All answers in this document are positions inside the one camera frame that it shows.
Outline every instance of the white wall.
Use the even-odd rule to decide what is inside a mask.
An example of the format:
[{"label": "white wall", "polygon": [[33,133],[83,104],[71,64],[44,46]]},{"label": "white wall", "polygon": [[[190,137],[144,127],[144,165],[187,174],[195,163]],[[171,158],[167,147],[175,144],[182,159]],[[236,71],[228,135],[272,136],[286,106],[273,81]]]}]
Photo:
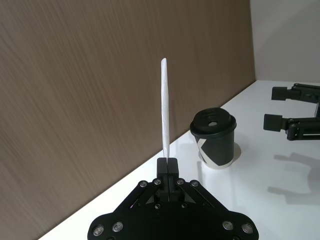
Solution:
[{"label": "white wall", "polygon": [[251,0],[257,80],[320,83],[320,0]]}]

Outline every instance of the white stick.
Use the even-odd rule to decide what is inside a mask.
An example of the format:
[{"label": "white stick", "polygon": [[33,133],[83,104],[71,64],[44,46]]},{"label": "white stick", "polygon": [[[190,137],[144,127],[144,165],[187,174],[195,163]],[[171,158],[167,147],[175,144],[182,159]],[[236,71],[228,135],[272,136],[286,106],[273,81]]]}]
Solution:
[{"label": "white stick", "polygon": [[163,157],[169,158],[169,155],[170,155],[169,93],[168,93],[168,73],[167,73],[166,58],[161,60],[161,118],[162,118]]}]

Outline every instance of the black cup lid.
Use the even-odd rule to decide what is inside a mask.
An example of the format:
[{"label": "black cup lid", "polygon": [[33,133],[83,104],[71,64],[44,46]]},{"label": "black cup lid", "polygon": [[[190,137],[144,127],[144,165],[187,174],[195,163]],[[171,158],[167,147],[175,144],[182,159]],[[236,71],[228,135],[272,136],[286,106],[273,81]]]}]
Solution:
[{"label": "black cup lid", "polygon": [[198,112],[190,124],[191,133],[201,139],[222,137],[237,126],[236,119],[226,110],[213,107]]}]

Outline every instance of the white tabletop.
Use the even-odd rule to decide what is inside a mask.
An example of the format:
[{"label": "white tabletop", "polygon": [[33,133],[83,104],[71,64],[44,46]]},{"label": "white tabletop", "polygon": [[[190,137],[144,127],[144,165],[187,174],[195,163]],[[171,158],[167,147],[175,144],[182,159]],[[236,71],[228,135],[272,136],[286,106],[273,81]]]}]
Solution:
[{"label": "white tabletop", "polygon": [[[170,145],[170,156],[178,159],[180,177],[188,182],[199,180],[230,211],[251,218],[260,240],[320,239],[320,140],[288,141],[284,131],[263,130],[264,114],[284,118],[314,116],[315,104],[271,100],[272,87],[293,84],[257,81],[222,106],[237,121],[234,141],[241,149],[240,155],[237,150],[235,153],[238,159],[225,169],[213,170],[201,162],[189,131]],[[96,217],[111,213],[139,181],[151,182],[156,177],[159,157],[162,152],[40,240],[86,240]]]}]

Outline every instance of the wooden wall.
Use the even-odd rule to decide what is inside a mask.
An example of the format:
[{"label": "wooden wall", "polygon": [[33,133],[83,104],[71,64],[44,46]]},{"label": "wooden wall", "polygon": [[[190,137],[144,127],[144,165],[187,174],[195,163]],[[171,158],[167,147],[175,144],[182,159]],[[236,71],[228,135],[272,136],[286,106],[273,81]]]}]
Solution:
[{"label": "wooden wall", "polygon": [[254,79],[249,0],[0,0],[0,232],[32,240]]}]

